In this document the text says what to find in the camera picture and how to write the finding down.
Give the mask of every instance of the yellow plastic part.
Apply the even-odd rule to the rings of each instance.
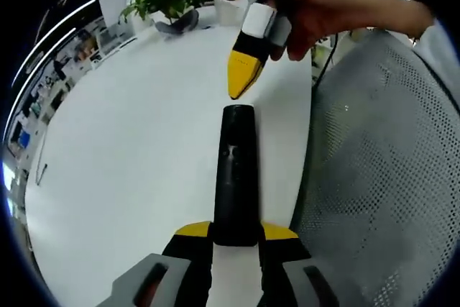
[[[298,239],[298,235],[284,226],[262,222],[266,240]]]
[[[185,235],[187,237],[207,237],[209,224],[209,221],[189,224],[177,230],[175,235]]]
[[[259,77],[262,63],[251,55],[232,50],[228,66],[229,95],[239,98]]]

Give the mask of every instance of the potted plant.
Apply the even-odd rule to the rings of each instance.
[[[129,14],[134,12],[142,20],[153,15],[155,26],[162,32],[180,34],[186,28],[192,29],[198,23],[200,7],[210,0],[133,0],[122,12],[125,22]]]

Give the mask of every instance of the human hand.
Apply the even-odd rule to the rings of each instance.
[[[379,27],[420,37],[433,23],[421,3],[406,0],[296,0],[290,18],[293,29],[287,39],[291,60],[302,60],[316,41],[327,35],[362,27]],[[273,60],[282,50],[274,51]]]

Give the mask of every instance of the gray mesh fabric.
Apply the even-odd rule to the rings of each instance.
[[[456,108],[419,57],[375,32],[325,76],[311,121],[294,230],[373,306],[417,305],[460,235]]]

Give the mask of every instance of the white desk surface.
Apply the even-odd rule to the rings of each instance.
[[[85,75],[52,118],[48,168],[36,186],[34,158],[26,207],[38,265],[62,306],[100,303],[114,279],[161,253],[177,229],[212,220],[226,105],[254,105],[262,217],[289,225],[308,139],[311,60],[267,62],[232,101],[226,64],[237,32],[133,42]]]

